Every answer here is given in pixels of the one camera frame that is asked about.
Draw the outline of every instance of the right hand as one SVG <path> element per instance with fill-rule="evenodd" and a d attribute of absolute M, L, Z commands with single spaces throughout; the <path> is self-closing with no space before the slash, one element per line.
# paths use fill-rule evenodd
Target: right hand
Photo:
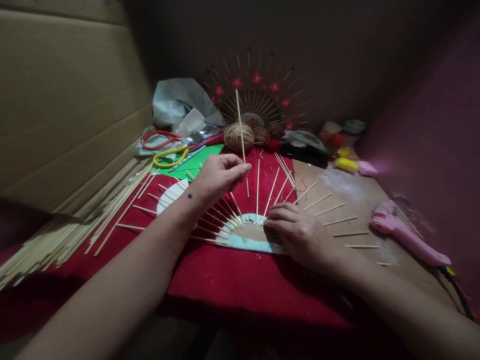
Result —
<path fill-rule="evenodd" d="M 338 243 L 313 215 L 289 202 L 271 207 L 264 225 L 280 234 L 290 256 L 326 277 L 336 278 L 349 250 Z"/>

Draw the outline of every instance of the hot glue gun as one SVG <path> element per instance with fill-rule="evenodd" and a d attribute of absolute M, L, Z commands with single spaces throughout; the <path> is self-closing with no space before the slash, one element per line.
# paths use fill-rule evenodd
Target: hot glue gun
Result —
<path fill-rule="evenodd" d="M 448 256 L 428 246 L 416 232 L 409 229 L 395 214 L 395 203 L 385 200 L 377 205 L 371 216 L 370 224 L 382 234 L 392 234 L 420 260 L 433 267 L 452 264 Z"/>

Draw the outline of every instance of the pink wall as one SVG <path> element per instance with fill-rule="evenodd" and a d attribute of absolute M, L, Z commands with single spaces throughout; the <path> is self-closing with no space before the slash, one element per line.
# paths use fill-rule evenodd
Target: pink wall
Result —
<path fill-rule="evenodd" d="M 480 304 L 480 7 L 377 119 L 359 154 L 389 193 L 405 196 Z"/>

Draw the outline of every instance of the black cable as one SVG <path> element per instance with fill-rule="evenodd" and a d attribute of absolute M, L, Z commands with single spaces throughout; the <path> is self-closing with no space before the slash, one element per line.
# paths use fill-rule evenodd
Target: black cable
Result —
<path fill-rule="evenodd" d="M 449 273 L 449 271 L 445 266 L 438 266 L 437 269 L 438 271 L 441 272 L 441 274 L 445 277 L 445 279 L 447 279 L 452 284 L 453 288 L 455 289 L 458 295 L 458 298 L 460 299 L 461 306 L 465 311 L 466 317 L 472 321 L 475 321 L 474 313 L 470 309 L 469 303 L 467 302 L 467 299 L 465 298 L 463 292 L 460 290 L 459 286 L 457 285 L 457 282 L 455 281 L 455 277 Z"/>

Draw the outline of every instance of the red tablecloth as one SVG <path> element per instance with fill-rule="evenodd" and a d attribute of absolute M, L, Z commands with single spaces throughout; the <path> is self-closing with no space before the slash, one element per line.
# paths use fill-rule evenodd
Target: red tablecloth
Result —
<path fill-rule="evenodd" d="M 244 184 L 234 191 L 244 214 L 256 212 L 259 154 L 259 151 L 253 150 L 247 156 L 247 161 L 253 165 L 248 178 L 250 197 L 247 197 Z M 264 151 L 262 156 L 259 187 L 261 214 L 279 167 L 273 154 Z M 292 161 L 287 158 L 285 161 L 292 170 Z M 285 179 L 286 175 L 280 169 L 272 203 Z M 150 192 L 160 196 L 163 190 L 158 184 L 168 187 L 175 181 L 159 175 L 145 194 Z M 279 201 L 291 189 L 287 182 Z M 135 204 L 156 209 L 156 200 L 145 194 Z M 146 227 L 152 220 L 153 216 L 132 207 L 121 222 Z M 211 238 L 198 229 L 194 232 L 195 235 Z M 102 237 L 89 254 L 84 254 L 89 244 L 86 240 L 59 269 L 34 274 L 19 286 L 0 293 L 0 342 L 41 327 L 76 289 L 136 236 L 135 230 L 117 227 L 97 257 L 94 253 Z M 293 348 L 297 353 L 312 354 L 313 351 L 322 357 L 367 353 L 370 356 L 388 354 L 390 358 L 397 354 L 405 356 L 403 347 L 392 332 L 354 295 L 315 278 L 285 255 L 222 248 L 191 240 L 179 260 L 160 311 L 188 320 L 220 323 L 230 330 L 241 329 L 279 346 Z"/>

